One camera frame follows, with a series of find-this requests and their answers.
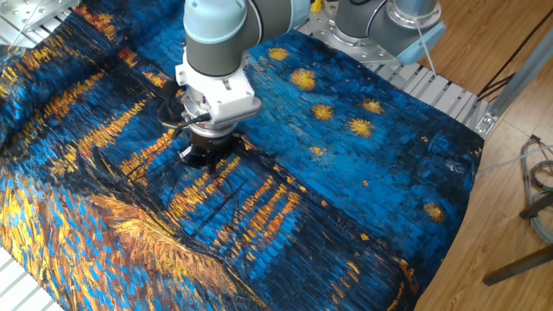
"gray cable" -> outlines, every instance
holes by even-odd
[[[531,156],[531,155],[533,155],[533,154],[535,154],[535,153],[538,153],[538,152],[540,152],[540,151],[544,151],[544,150],[546,150],[546,149],[552,149],[552,148],[553,148],[553,145],[549,145],[549,146],[542,147],[542,148],[540,148],[540,149],[532,150],[531,152],[526,153],[526,154],[523,154],[523,155],[519,156],[518,158],[514,158],[514,159],[512,159],[512,160],[510,160],[510,161],[503,162],[503,163],[501,163],[501,164],[494,165],[494,166],[489,167],[489,168],[481,169],[481,170],[478,171],[477,174],[483,174],[483,173],[485,173],[485,172],[494,170],[494,169],[496,169],[496,168],[503,168],[505,165],[513,164],[514,162],[516,162],[516,161],[518,161],[518,160],[523,160],[523,159],[527,158],[528,156]]]
[[[523,173],[524,173],[524,187],[525,187],[525,190],[526,190],[526,199],[528,200],[528,206],[532,205],[535,201],[543,198],[546,194],[549,193],[548,191],[543,190],[543,191],[540,191],[539,193],[537,193],[536,195],[532,196],[530,171],[529,171],[528,165],[526,163],[526,157],[528,157],[529,155],[533,155],[536,152],[539,152],[541,150],[550,148],[550,146],[545,146],[541,149],[536,149],[536,150],[534,150],[530,153],[527,153],[528,148],[534,143],[539,143],[539,141],[534,139],[534,138],[531,138],[531,139],[528,140],[528,142],[526,142],[524,144],[524,146],[520,150],[520,154],[523,155],[523,157],[521,157],[521,163],[522,163],[522,170],[523,170]],[[553,231],[543,223],[543,221],[539,218],[539,215],[536,215],[536,216],[530,218],[530,223],[531,223],[532,228],[536,232],[536,234],[545,243],[553,244]]]
[[[11,45],[16,44],[17,39],[19,39],[19,36],[23,33],[23,30],[25,30],[27,25],[29,25],[29,22],[31,21],[31,18],[33,18],[33,16],[35,15],[36,9],[38,9],[38,7],[41,5],[41,2],[42,2],[42,0],[39,0],[39,2],[36,4],[35,9],[33,10],[33,13],[31,13],[31,16],[29,16],[29,18],[27,19],[27,21],[25,22],[25,24],[23,25],[21,30],[19,30],[19,33],[16,35],[16,38],[13,40],[13,42],[11,42]]]

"fabric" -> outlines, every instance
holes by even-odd
[[[0,237],[65,309],[409,310],[482,139],[297,32],[251,50],[263,103],[215,175],[156,111],[182,2],[85,2],[0,60]],[[173,103],[178,107],[183,92]]]

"robotic arm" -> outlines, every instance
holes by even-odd
[[[248,65],[247,50],[302,26],[310,4],[310,0],[186,1],[187,46],[183,63],[176,67],[178,86],[187,88],[183,117],[191,141],[181,153],[183,162],[213,171],[230,154],[237,123],[255,117],[261,108],[243,70]],[[330,27],[333,32],[327,35],[338,42],[331,44],[334,48],[346,53],[343,47],[362,48],[359,43],[370,39],[410,64],[424,56],[423,38],[432,48],[445,31],[438,23],[437,0],[340,0],[339,4]]]
[[[243,70],[247,50],[303,25],[309,10],[309,0],[186,1],[187,46],[176,81],[187,86],[187,119],[207,121],[190,124],[184,162],[213,169],[225,156],[236,124],[261,108]]]

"cable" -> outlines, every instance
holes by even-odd
[[[195,124],[195,123],[198,123],[198,122],[206,122],[206,121],[209,121],[211,120],[211,115],[208,113],[204,113],[202,115],[199,115],[198,117],[195,117],[193,118],[192,120],[190,121],[187,121],[185,122],[184,124],[182,125],[179,125],[176,130],[173,132],[173,135],[171,136],[171,139],[172,140],[175,140],[181,133],[182,131],[187,127],[189,126],[190,124]]]
[[[415,26],[416,26],[416,30],[418,31],[418,35],[421,37],[421,42],[423,43],[424,53],[426,53],[426,57],[428,57],[428,59],[429,59],[430,67],[432,68],[432,73],[434,73],[434,79],[435,79],[437,77],[437,75],[435,74],[434,63],[432,62],[432,59],[430,58],[430,52],[429,52],[429,49],[426,47],[426,42],[424,41],[423,33],[421,32],[421,28],[418,24],[418,19],[415,20]]]
[[[489,168],[484,168],[484,169],[481,169],[477,174],[483,174],[485,172],[488,172],[488,171],[491,171],[491,170],[494,170],[496,168],[503,168],[505,165],[509,165],[509,164],[513,164],[514,162],[518,161],[518,160],[523,160],[525,158],[527,158],[528,156],[531,156],[537,152],[540,152],[540,151],[543,151],[543,150],[546,150],[546,149],[551,149],[553,148],[553,145],[548,145],[548,146],[544,146],[540,149],[536,149],[536,150],[532,150],[531,152],[529,153],[526,153],[526,154],[523,154],[521,156],[519,156],[518,158],[514,158],[510,161],[507,161],[507,162],[503,162],[501,164],[498,164],[498,165],[494,165],[492,167],[489,167]]]
[[[478,93],[478,95],[476,95],[476,97],[479,98],[484,92],[486,92],[490,88],[490,85],[493,83],[493,81],[499,77],[499,75],[505,70],[505,68],[507,68],[507,66],[509,66],[509,64],[512,62],[512,60],[514,60],[514,58],[524,47],[524,45],[526,45],[528,40],[536,33],[538,29],[540,29],[540,27],[542,27],[545,21],[547,21],[547,19],[550,18],[551,14],[553,14],[553,9],[551,9],[550,12],[544,18],[542,18],[542,20],[536,25],[536,27],[534,27],[534,29],[526,36],[526,38],[518,46],[517,50],[511,55],[511,57],[505,62],[505,64],[503,64],[503,66],[497,71],[497,73],[495,73],[493,78],[486,83],[486,86],[482,88],[482,90]]]
[[[540,149],[534,150],[531,153],[528,153],[528,148],[534,143],[538,143],[540,145],[543,145],[537,139],[531,138],[531,139],[528,140],[528,142],[526,142],[524,144],[524,146],[520,150],[521,155],[527,157],[527,156],[532,155],[532,154],[536,153],[537,151],[539,151]],[[549,146],[542,147],[541,149],[548,149],[551,152]],[[543,198],[546,194],[549,193],[549,191],[543,190],[543,191],[540,191],[539,193],[537,193],[536,195],[532,196],[532,194],[531,194],[531,174],[528,171],[528,165],[526,164],[526,157],[523,157],[521,159],[522,160],[521,163],[522,163],[522,169],[523,169],[523,173],[524,173],[524,188],[525,188],[525,191],[526,191],[526,200],[528,201],[528,206],[530,206],[534,202],[536,202],[537,200]],[[534,168],[540,166],[540,164],[542,164],[544,162],[540,162]],[[539,215],[531,217],[530,218],[530,224],[531,224],[532,228],[534,229],[534,231],[536,232],[536,234],[545,243],[553,244],[553,231],[543,223],[543,221],[539,218]]]
[[[549,192],[553,192],[553,187],[549,187],[549,186],[545,186],[545,184],[543,184],[536,176],[536,173],[539,169],[541,168],[553,168],[553,161],[551,160],[548,160],[548,161],[543,161],[543,162],[540,162],[538,163],[537,165],[535,165],[531,170],[530,170],[530,180],[531,182],[538,186],[538,187],[541,187]]]
[[[33,10],[33,13],[31,13],[31,16],[27,19],[21,30],[19,30],[19,33],[16,35],[16,38],[11,42],[11,45],[16,45],[17,39],[19,39],[19,36],[23,33],[23,30],[29,25],[29,22],[31,21],[31,18],[35,15],[36,9],[41,5],[42,0],[39,0],[39,2],[36,4],[35,9]]]

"white platform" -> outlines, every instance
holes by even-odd
[[[47,291],[1,247],[0,309],[3,311],[63,310]]]

